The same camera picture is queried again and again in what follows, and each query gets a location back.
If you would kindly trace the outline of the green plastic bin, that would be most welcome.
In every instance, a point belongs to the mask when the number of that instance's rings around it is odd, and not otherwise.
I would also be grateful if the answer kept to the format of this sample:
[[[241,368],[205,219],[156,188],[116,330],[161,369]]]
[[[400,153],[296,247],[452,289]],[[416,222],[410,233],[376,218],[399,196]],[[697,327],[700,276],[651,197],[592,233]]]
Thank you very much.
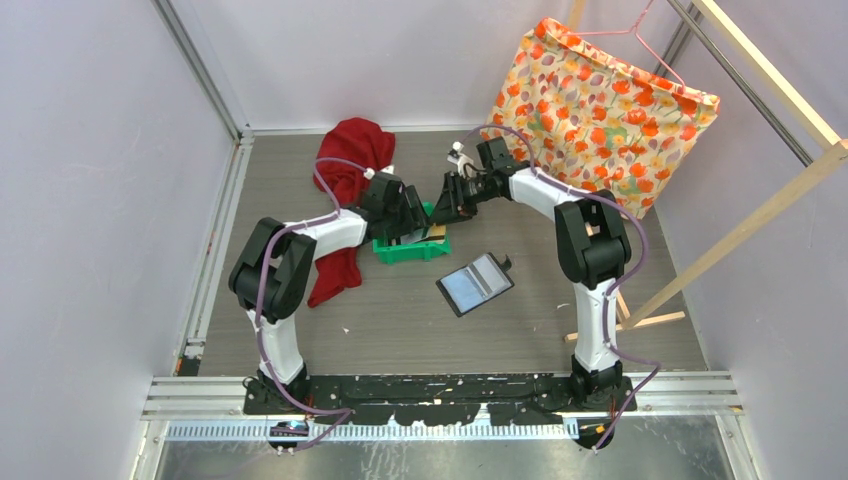
[[[371,242],[371,246],[378,260],[388,265],[413,260],[430,261],[452,252],[447,234],[444,234],[442,240],[421,241],[409,245],[389,245],[383,239],[375,239]]]

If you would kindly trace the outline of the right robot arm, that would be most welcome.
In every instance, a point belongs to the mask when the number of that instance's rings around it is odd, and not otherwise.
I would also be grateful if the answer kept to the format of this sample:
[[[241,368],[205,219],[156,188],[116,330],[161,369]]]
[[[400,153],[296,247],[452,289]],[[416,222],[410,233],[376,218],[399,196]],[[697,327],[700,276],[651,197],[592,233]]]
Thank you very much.
[[[456,168],[445,174],[430,219],[440,225],[467,221],[480,203],[504,198],[553,222],[557,259],[574,287],[577,307],[569,390],[577,406],[596,410],[627,389],[623,355],[617,348],[615,302],[632,249],[620,205],[608,190],[592,193],[570,187],[527,161],[517,161],[501,137],[478,144],[477,150],[480,170],[462,143],[452,145],[447,159]]]

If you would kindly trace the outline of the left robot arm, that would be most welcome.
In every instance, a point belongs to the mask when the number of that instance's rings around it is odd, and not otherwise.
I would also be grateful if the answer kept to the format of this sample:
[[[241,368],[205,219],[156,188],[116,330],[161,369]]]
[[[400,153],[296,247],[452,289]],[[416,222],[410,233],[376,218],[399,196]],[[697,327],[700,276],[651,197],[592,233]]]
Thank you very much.
[[[332,213],[293,223],[265,217],[256,224],[228,285],[253,323],[260,379],[269,384],[268,400],[280,412],[298,412],[309,390],[295,314],[304,302],[315,262],[370,240],[404,236],[427,226],[428,215],[416,187],[385,172],[373,176],[358,201]]]

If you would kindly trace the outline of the black card holder wallet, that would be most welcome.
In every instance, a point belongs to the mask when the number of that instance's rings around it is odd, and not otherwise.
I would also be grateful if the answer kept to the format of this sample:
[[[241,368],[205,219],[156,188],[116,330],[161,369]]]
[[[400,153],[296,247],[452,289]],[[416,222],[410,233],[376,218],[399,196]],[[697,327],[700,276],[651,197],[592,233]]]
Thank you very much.
[[[509,275],[512,259],[487,252],[435,282],[452,312],[463,317],[515,286]]]

